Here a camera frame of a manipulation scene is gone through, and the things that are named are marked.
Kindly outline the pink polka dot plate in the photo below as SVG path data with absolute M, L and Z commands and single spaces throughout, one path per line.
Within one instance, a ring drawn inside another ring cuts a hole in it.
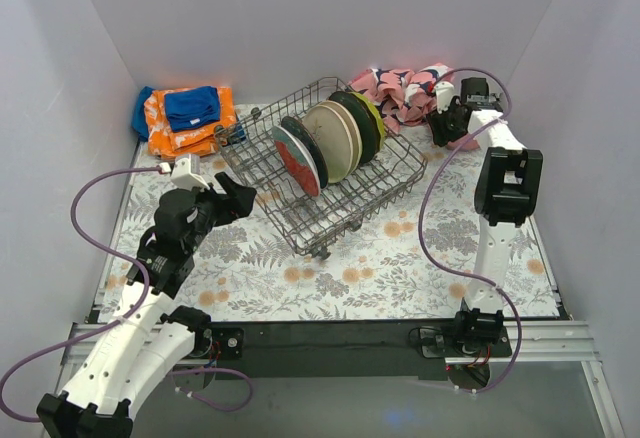
M 470 134 L 467 133 L 457 140 L 449 141 L 445 147 L 451 151 L 458 149 L 459 151 L 470 152 L 478 149 L 480 145 L 476 139 L 471 138 Z

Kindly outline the red teal floral plate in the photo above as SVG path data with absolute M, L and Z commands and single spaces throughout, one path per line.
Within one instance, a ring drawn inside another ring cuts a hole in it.
M 271 129 L 271 137 L 288 173 L 311 197 L 320 195 L 321 188 L 315 164 L 304 145 L 282 126 Z

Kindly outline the green polka dot plate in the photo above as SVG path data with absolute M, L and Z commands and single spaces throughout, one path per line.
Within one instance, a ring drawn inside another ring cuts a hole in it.
M 361 93 L 351 91 L 351 95 L 357 98 L 367 109 L 369 115 L 372 117 L 375 130 L 377 132 L 377 151 L 380 151 L 384 146 L 384 142 L 386 139 L 386 128 L 384 124 L 384 120 L 381 117 L 379 110 L 376 108 L 373 102 L 371 102 L 366 96 Z

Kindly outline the dark blue floral plate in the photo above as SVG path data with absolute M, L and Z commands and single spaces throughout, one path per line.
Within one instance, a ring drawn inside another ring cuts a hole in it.
M 381 148 L 381 135 L 374 116 L 364 102 L 352 92 L 335 91 L 329 96 L 329 100 L 342 105 L 356 122 L 362 142 L 359 164 L 371 162 Z
M 282 118 L 281 126 L 300 141 L 309 152 L 316 167 L 320 188 L 324 189 L 328 185 L 328 167 L 319 145 L 311 133 L 298 119 L 291 116 Z

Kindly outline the cream green plate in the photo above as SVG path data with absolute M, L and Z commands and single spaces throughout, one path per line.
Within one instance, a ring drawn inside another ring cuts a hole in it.
M 350 132 L 339 114 L 325 104 L 311 108 L 302 124 L 317 143 L 328 169 L 330 184 L 349 173 L 354 151 Z
M 361 138 L 361 134 L 360 134 L 358 125 L 356 123 L 356 120 L 354 119 L 353 115 L 348 111 L 348 109 L 340 103 L 337 103 L 331 100 L 325 100 L 322 102 L 322 105 L 336 112 L 347 126 L 347 129 L 350 133 L 352 145 L 353 145 L 353 153 L 352 153 L 351 168 L 350 168 L 350 172 L 353 172 L 359 164 L 360 158 L 362 157 L 362 151 L 363 151 L 362 138 Z

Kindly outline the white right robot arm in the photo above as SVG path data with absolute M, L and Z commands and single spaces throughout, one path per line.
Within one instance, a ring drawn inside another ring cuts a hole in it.
M 474 192 L 480 237 L 473 274 L 480 278 L 468 285 L 451 321 L 421 331 L 422 342 L 435 352 L 451 348 L 471 356 L 507 341 L 499 291 L 518 230 L 537 204 L 543 155 L 513 135 L 504 118 L 509 106 L 490 92 L 485 78 L 466 78 L 459 88 L 441 78 L 430 93 L 436 108 L 427 123 L 434 142 L 446 145 L 469 136 L 484 161 Z

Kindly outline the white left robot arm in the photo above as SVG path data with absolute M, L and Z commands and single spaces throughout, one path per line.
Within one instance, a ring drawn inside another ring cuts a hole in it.
M 128 437 L 141 405 L 174 366 L 190 356 L 215 363 L 223 351 L 211 318 L 177 305 L 207 235 L 249 216 L 255 189 L 226 173 L 221 186 L 193 178 L 164 193 L 153 224 L 141 236 L 108 331 L 57 394 L 45 395 L 37 415 L 51 437 Z

